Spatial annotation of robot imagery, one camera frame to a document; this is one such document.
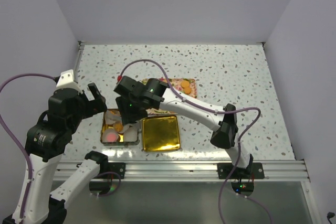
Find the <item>orange leaf cookie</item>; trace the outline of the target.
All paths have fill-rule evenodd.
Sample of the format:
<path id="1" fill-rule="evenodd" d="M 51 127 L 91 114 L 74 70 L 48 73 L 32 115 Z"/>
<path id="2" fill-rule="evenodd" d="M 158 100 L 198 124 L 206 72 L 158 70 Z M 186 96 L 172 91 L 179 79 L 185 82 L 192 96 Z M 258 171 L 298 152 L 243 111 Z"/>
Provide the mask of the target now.
<path id="1" fill-rule="evenodd" d="M 121 122 L 116 122 L 114 125 L 113 125 L 113 128 L 118 132 L 122 132 L 123 131 L 123 124 Z"/>

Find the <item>cookie tin box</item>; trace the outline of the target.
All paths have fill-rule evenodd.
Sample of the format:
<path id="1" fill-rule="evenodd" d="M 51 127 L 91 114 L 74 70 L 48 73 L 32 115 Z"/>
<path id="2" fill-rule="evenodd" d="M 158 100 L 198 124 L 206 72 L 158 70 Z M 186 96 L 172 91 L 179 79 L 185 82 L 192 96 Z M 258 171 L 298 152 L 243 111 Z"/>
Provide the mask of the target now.
<path id="1" fill-rule="evenodd" d="M 138 145 L 140 141 L 139 123 L 123 125 L 117 109 L 108 109 L 103 116 L 100 142 L 106 146 Z"/>

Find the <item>pink macaron cookie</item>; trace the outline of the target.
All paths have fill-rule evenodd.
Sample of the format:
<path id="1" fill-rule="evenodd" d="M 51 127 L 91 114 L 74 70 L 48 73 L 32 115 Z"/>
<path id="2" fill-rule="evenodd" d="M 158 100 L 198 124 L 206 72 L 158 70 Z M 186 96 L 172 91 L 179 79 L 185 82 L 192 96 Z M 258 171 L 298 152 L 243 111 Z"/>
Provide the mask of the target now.
<path id="1" fill-rule="evenodd" d="M 112 142 L 117 142 L 119 139 L 119 135 L 118 134 L 114 134 L 114 133 L 109 133 L 106 135 L 106 142 L 112 143 Z"/>

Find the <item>gold tin lid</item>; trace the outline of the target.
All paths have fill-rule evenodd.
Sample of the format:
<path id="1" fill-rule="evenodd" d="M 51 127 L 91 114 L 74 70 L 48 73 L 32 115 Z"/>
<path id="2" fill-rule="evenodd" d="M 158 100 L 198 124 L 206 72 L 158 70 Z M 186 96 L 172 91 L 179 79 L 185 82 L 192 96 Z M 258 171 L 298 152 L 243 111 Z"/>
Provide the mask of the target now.
<path id="1" fill-rule="evenodd" d="M 180 149 L 177 116 L 160 115 L 143 119 L 142 142 L 146 152 L 168 152 Z"/>

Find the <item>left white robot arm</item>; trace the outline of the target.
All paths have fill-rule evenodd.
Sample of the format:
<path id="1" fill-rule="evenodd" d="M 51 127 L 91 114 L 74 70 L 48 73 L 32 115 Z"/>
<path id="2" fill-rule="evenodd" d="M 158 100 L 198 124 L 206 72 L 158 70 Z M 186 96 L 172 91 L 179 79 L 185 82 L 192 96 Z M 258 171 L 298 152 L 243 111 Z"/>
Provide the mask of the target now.
<path id="1" fill-rule="evenodd" d="M 108 157 L 91 151 L 79 168 L 52 190 L 56 168 L 82 120 L 106 112 L 106 100 L 94 83 L 88 85 L 94 99 L 74 88 L 56 90 L 36 125 L 27 132 L 24 153 L 28 158 L 23 188 L 13 214 L 3 223 L 63 223 L 73 198 L 89 182 L 109 172 Z"/>

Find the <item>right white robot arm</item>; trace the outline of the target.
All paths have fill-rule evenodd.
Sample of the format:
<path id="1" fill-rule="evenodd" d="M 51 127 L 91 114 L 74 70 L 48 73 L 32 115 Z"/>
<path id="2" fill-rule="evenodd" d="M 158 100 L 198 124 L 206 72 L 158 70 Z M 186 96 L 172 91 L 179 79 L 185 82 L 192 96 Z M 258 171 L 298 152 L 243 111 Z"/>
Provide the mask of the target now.
<path id="1" fill-rule="evenodd" d="M 123 124 L 135 123 L 148 117 L 149 109 L 171 111 L 209 128 L 210 143 L 224 149 L 232 160 L 234 172 L 246 178 L 253 171 L 253 156 L 237 139 L 236 108 L 232 104 L 217 106 L 189 97 L 175 89 L 169 81 L 151 78 L 147 83 L 119 76 L 115 93 Z"/>

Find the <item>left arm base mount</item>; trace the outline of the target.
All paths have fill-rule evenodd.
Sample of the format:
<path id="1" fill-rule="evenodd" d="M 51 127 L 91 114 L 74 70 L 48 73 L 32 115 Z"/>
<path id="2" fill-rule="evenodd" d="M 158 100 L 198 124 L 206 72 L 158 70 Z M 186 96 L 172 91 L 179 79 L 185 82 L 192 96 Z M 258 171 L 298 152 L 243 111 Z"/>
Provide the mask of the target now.
<path id="1" fill-rule="evenodd" d="M 124 179 L 126 171 L 126 163 L 112 162 L 108 163 L 103 170 L 95 177 L 95 179 Z"/>

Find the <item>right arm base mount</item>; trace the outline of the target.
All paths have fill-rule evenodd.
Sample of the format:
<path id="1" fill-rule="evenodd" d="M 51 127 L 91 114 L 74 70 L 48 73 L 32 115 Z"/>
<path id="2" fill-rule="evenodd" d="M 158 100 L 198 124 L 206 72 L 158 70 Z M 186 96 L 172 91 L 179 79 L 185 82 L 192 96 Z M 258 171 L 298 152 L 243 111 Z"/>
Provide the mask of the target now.
<path id="1" fill-rule="evenodd" d="M 226 179 L 233 169 L 231 163 L 218 163 L 217 173 L 219 179 Z M 262 163 L 252 163 L 248 169 L 235 168 L 230 179 L 264 179 L 264 169 Z"/>

